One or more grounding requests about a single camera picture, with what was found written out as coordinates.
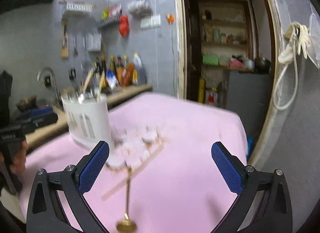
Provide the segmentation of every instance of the gold spoon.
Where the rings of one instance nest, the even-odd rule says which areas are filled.
[[[127,179],[127,194],[126,194],[126,204],[125,204],[125,214],[124,220],[118,221],[116,224],[116,229],[121,233],[129,233],[137,230],[137,224],[129,219],[129,197],[130,197],[130,178],[131,178],[131,168],[128,167],[128,179]]]

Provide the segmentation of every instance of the red bag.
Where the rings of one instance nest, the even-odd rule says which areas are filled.
[[[119,32],[121,36],[124,38],[129,33],[129,22],[128,22],[128,16],[124,15],[120,17],[120,25],[119,25]]]

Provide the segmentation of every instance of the blue gripper pad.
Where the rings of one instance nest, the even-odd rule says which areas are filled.
[[[212,145],[211,155],[230,191],[239,195],[243,189],[242,175],[232,163],[231,159],[235,156],[232,156],[221,142]]]
[[[81,162],[86,160],[86,165],[81,168],[78,174],[78,191],[81,195],[91,190],[103,165],[109,157],[109,152],[109,145],[104,141],[100,141],[91,153],[84,156],[79,164],[77,164],[77,168],[80,168],[78,165],[81,166]]]

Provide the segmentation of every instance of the orange plug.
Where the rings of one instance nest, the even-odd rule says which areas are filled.
[[[166,19],[167,19],[167,22],[168,22],[169,24],[172,24],[172,23],[174,22],[174,16],[173,16],[173,14],[168,14],[168,15],[166,16]]]

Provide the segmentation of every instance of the pink tablecloth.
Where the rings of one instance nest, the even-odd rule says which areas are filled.
[[[231,193],[211,157],[211,146],[221,141],[246,164],[246,136],[240,118],[232,112],[155,93],[144,93],[110,111],[110,125],[118,129],[162,126],[163,151],[131,184],[130,217],[138,233],[208,233],[225,215],[236,194]],[[20,205],[24,215],[36,171],[63,170],[76,164],[88,150],[62,135],[27,157]],[[101,196],[113,178],[103,169],[84,196],[104,226],[115,233],[124,217],[125,187],[106,201]],[[65,206],[71,225],[79,228]]]

